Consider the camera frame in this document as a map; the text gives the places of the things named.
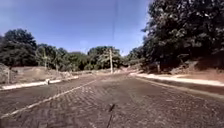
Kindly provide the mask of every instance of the road marking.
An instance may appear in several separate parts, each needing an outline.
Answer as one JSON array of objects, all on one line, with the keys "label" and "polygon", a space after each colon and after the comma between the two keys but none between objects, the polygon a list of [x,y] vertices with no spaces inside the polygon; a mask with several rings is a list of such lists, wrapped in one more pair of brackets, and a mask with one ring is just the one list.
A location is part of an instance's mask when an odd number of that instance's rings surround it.
[{"label": "road marking", "polygon": [[6,114],[2,115],[2,116],[0,117],[0,119],[3,119],[3,118],[6,118],[6,117],[15,115],[15,114],[20,113],[20,112],[23,112],[23,111],[25,111],[25,110],[27,110],[27,109],[36,107],[36,106],[38,106],[38,105],[40,105],[40,104],[43,104],[43,103],[46,103],[46,102],[48,102],[48,101],[54,100],[54,99],[56,99],[56,98],[58,98],[58,97],[60,97],[60,96],[63,96],[63,95],[68,94],[68,93],[70,93],[70,92],[73,92],[73,91],[75,91],[75,90],[77,90],[77,89],[80,89],[80,88],[82,88],[82,87],[85,87],[85,86],[87,86],[87,85],[89,85],[89,84],[92,84],[92,83],[94,83],[94,82],[96,82],[96,80],[93,80],[93,81],[91,81],[91,82],[88,82],[88,83],[86,83],[86,84],[83,84],[83,85],[81,85],[81,86],[79,86],[79,87],[75,87],[75,88],[73,88],[73,89],[71,89],[71,90],[62,92],[62,93],[60,93],[60,94],[54,95],[54,96],[52,96],[52,97],[50,97],[50,98],[44,99],[44,100],[39,101],[39,102],[37,102],[37,103],[28,105],[28,106],[26,106],[26,107],[24,107],[24,108],[15,110],[15,111],[13,111],[13,112],[11,112],[11,113],[6,113]]},{"label": "road marking", "polygon": [[183,92],[201,94],[201,95],[206,95],[206,96],[210,96],[210,97],[213,97],[213,98],[218,98],[222,101],[224,100],[224,96],[220,95],[220,94],[215,94],[215,93],[210,93],[210,92],[200,91],[200,90],[194,90],[194,89],[190,89],[190,88],[186,88],[186,87],[177,87],[177,86],[174,86],[174,85],[159,83],[159,82],[155,82],[155,81],[151,81],[151,80],[145,80],[145,79],[142,79],[142,78],[135,78],[135,79],[138,79],[140,81],[144,81],[144,82],[147,82],[147,83],[151,83],[153,86],[157,86],[157,87],[159,86],[159,87],[162,87],[162,88],[166,87],[165,89],[167,89],[167,87],[168,87],[168,88],[173,88],[173,89],[180,90],[180,91],[183,91]]}]

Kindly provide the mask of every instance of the dirt embankment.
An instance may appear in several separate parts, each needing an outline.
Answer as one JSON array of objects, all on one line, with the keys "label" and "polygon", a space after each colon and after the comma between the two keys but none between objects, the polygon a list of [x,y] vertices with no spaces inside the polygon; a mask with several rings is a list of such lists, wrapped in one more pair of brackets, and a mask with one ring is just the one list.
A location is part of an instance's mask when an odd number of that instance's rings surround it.
[{"label": "dirt embankment", "polygon": [[[0,68],[0,84],[8,82],[8,68]],[[46,70],[44,67],[15,67],[10,71],[10,83],[37,82],[45,79],[65,79],[72,77],[69,72],[57,72],[56,70]]]},{"label": "dirt embankment", "polygon": [[170,71],[172,75],[187,74],[184,78],[224,82],[224,51],[187,61]]}]

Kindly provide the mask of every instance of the roadside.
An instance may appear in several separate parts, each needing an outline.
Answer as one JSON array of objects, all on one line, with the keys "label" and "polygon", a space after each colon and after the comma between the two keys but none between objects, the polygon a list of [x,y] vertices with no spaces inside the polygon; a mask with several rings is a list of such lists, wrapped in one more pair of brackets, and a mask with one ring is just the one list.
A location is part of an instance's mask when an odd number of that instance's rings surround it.
[{"label": "roadside", "polygon": [[145,80],[166,84],[170,87],[181,87],[196,91],[208,92],[211,94],[224,95],[224,83],[215,80],[183,78],[184,75],[153,75],[131,73],[131,76]]}]

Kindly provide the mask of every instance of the utility pole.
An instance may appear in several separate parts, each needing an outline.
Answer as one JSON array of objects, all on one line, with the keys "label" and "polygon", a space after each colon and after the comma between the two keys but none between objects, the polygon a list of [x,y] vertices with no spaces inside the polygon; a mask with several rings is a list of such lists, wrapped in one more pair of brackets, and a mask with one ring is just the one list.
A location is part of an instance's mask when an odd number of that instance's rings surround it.
[{"label": "utility pole", "polygon": [[110,48],[110,70],[111,70],[111,74],[112,74],[114,71],[113,71],[113,57],[112,57],[111,48]]}]

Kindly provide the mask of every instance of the white lane line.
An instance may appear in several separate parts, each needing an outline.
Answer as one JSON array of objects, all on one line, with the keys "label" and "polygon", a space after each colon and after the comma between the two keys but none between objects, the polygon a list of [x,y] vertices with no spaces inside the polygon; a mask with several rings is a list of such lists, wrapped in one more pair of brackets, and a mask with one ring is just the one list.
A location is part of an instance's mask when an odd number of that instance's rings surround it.
[{"label": "white lane line", "polygon": [[20,112],[23,112],[23,111],[25,111],[25,110],[27,110],[27,109],[36,107],[36,106],[38,106],[38,105],[40,105],[40,104],[43,104],[43,103],[46,103],[46,102],[48,102],[48,101],[54,100],[54,99],[56,99],[56,98],[58,98],[58,97],[60,97],[60,96],[63,96],[63,95],[65,95],[65,94],[68,94],[68,93],[70,93],[70,92],[72,92],[72,91],[75,91],[75,90],[77,90],[77,89],[80,89],[80,88],[82,88],[82,87],[84,87],[84,86],[87,86],[87,85],[89,85],[89,84],[92,84],[92,83],[94,83],[94,82],[96,82],[96,80],[93,80],[93,81],[91,81],[91,82],[89,82],[89,83],[83,84],[82,86],[75,87],[75,88],[73,88],[73,89],[71,89],[71,90],[62,92],[62,93],[60,93],[60,94],[54,95],[54,96],[52,96],[52,97],[50,97],[50,98],[44,99],[44,100],[39,101],[39,102],[37,102],[37,103],[28,105],[28,106],[26,106],[26,107],[24,107],[24,108],[15,110],[15,111],[13,111],[13,112],[11,112],[11,113],[6,113],[6,114],[2,115],[2,116],[0,117],[0,119],[3,119],[3,118],[6,118],[6,117],[15,115],[15,114],[20,113]]}]

